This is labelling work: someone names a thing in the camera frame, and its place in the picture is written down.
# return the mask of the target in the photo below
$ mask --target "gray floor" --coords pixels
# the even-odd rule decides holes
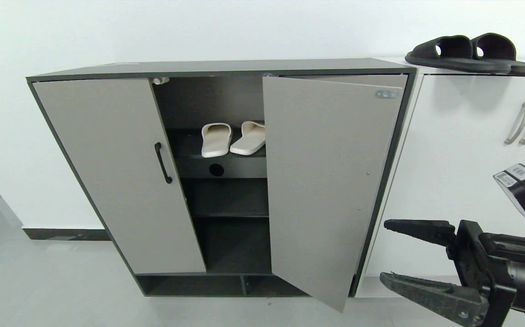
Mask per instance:
[[[514,312],[507,326],[525,326]],[[111,242],[34,241],[0,198],[0,327],[453,327],[401,298],[146,298]]]

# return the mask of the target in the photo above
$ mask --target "circular hole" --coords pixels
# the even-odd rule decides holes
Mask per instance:
[[[221,165],[218,165],[217,163],[213,163],[210,165],[210,174],[216,177],[220,177],[224,174],[224,167]]]

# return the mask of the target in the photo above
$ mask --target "cabinet door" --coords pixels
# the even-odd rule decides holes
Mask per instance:
[[[149,81],[33,85],[53,132],[132,271],[206,271]],[[158,161],[158,142],[171,184]]]
[[[263,86],[272,271],[343,311],[402,88],[284,77]]]
[[[525,102],[525,77],[425,76],[382,220],[478,221],[491,233],[525,236],[525,219],[492,175],[518,162],[525,145],[505,139]],[[456,275],[445,248],[380,228],[367,275]]]

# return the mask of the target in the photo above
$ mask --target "white wall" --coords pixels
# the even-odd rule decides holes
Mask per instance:
[[[25,76],[149,60],[403,55],[494,31],[525,58],[525,0],[0,1],[0,192],[27,228],[103,228]]]

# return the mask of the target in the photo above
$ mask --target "slipper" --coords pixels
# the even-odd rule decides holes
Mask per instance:
[[[242,123],[242,137],[230,147],[230,152],[241,155],[252,155],[266,143],[264,124],[256,122]]]
[[[478,55],[478,48],[484,52]],[[486,33],[472,39],[472,57],[484,62],[509,64],[511,75],[525,76],[525,62],[516,61],[516,48],[511,40],[496,33]]]
[[[220,157],[228,153],[232,128],[225,123],[207,124],[202,128],[202,157]]]
[[[506,74],[510,65],[472,59],[472,42],[466,36],[444,36],[422,43],[405,60],[410,64],[471,73]]]

